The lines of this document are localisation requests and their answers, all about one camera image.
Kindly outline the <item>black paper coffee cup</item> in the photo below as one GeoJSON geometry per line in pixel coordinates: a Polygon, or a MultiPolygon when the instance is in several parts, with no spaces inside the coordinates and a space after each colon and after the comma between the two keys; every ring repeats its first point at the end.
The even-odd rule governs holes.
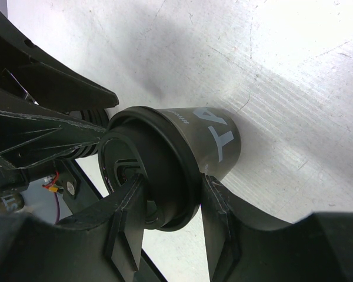
{"type": "Polygon", "coordinates": [[[189,145],[200,172],[223,180],[236,165],[241,137],[235,122],[221,109],[160,109],[189,145]]]}

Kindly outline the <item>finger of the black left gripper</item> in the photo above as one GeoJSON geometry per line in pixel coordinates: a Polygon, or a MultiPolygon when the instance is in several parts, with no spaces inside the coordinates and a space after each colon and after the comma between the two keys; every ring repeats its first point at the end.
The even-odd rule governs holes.
{"type": "Polygon", "coordinates": [[[106,109],[117,95],[47,54],[0,11],[0,88],[27,91],[39,105],[57,111],[106,109]]]}
{"type": "MultiPolygon", "coordinates": [[[[99,142],[105,128],[98,127],[99,142]]],[[[35,167],[54,159],[64,159],[82,145],[79,137],[85,125],[76,127],[60,120],[28,120],[0,115],[0,167],[9,170],[35,167]]]]}

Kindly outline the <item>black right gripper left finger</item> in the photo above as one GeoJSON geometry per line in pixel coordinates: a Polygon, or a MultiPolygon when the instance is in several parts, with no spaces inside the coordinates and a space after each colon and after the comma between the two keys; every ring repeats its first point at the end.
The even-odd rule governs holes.
{"type": "Polygon", "coordinates": [[[145,188],[135,175],[54,225],[0,213],[0,281],[132,281],[141,260],[145,188]]]}

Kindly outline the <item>black cup lid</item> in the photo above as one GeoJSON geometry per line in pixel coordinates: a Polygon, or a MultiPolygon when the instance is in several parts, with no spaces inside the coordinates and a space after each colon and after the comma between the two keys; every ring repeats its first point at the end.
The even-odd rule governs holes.
{"type": "Polygon", "coordinates": [[[155,205],[146,217],[147,229],[177,231],[196,215],[201,184],[197,161],[160,110],[133,106],[114,114],[98,147],[99,169],[110,193],[134,174],[147,181],[147,201],[155,205]]]}

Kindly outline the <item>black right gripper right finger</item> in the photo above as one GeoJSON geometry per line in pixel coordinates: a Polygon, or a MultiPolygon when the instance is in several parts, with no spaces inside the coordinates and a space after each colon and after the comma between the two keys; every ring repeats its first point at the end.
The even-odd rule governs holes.
{"type": "Polygon", "coordinates": [[[278,219],[203,176],[201,211],[211,281],[353,281],[353,213],[278,219]]]}

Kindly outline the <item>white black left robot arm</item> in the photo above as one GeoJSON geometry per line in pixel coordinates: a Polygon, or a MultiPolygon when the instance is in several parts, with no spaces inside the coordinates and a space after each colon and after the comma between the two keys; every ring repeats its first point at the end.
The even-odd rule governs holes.
{"type": "Polygon", "coordinates": [[[31,182],[76,213],[100,199],[77,164],[96,154],[116,94],[37,47],[0,11],[0,201],[31,182]]]}

